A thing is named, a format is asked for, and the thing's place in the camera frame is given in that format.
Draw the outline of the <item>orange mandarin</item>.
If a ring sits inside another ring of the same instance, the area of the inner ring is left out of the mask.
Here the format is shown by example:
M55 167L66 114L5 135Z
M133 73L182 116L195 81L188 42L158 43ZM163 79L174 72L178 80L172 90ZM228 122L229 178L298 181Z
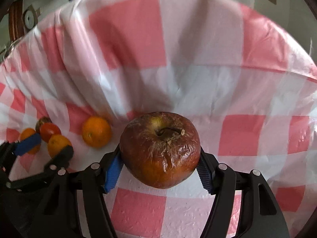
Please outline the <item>orange mandarin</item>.
M67 146L72 146L72 143L68 138L61 134L54 134L47 143L48 154L51 158L54 158Z
M17 147L18 155L26 153L35 155L41 146L41 137L35 129L24 129L20 135L20 143Z

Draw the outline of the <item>red white checkered tablecloth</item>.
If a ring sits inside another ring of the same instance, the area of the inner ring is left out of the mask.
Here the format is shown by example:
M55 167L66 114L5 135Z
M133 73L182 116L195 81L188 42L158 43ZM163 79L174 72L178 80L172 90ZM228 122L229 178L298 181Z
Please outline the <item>red white checkered tablecloth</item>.
M259 170L295 237L316 208L316 66L284 29L233 0L74 0L1 64L1 140L45 115L74 146L70 171L114 150L147 112L181 114L236 171ZM90 116L111 141L82 139Z

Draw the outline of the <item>orange mandarin front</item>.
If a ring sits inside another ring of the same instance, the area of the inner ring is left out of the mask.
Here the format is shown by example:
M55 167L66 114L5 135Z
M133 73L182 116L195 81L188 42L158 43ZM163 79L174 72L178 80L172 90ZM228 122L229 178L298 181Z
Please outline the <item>orange mandarin front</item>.
M47 143L48 154L51 158L54 158L67 146L72 146L72 143L68 138L61 134L54 134Z

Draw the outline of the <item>orange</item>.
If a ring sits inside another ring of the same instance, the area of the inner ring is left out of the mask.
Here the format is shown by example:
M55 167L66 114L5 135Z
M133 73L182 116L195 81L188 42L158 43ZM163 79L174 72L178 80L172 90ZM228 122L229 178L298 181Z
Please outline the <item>orange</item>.
M102 117L90 116L81 128L83 141L92 148L102 148L112 139L112 129L110 124Z

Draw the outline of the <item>wrinkled red apple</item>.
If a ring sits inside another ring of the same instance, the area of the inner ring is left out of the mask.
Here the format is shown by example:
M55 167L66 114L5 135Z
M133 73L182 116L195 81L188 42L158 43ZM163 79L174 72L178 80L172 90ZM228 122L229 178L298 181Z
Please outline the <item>wrinkled red apple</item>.
M193 123L171 112L152 112L133 119L119 141L130 173L157 189L188 179L198 165L201 142Z

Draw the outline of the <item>small red tomato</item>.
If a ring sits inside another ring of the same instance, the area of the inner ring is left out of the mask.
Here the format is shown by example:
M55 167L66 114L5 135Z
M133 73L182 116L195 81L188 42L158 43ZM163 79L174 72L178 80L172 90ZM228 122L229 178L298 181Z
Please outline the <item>small red tomato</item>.
M53 123L44 123L40 126L40 136L43 141L48 143L53 135L61 134L60 128Z

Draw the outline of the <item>dark brown mangosteen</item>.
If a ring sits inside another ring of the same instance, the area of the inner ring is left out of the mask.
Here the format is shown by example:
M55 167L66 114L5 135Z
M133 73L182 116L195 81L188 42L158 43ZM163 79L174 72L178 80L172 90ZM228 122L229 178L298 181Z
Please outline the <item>dark brown mangosteen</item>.
M41 118L37 121L37 123L36 123L35 131L36 131L37 133L40 133L40 127L41 127L42 125L44 125L45 123L52 123L52 121L51 121L51 119L50 119L49 117L46 117L46 116L41 117Z

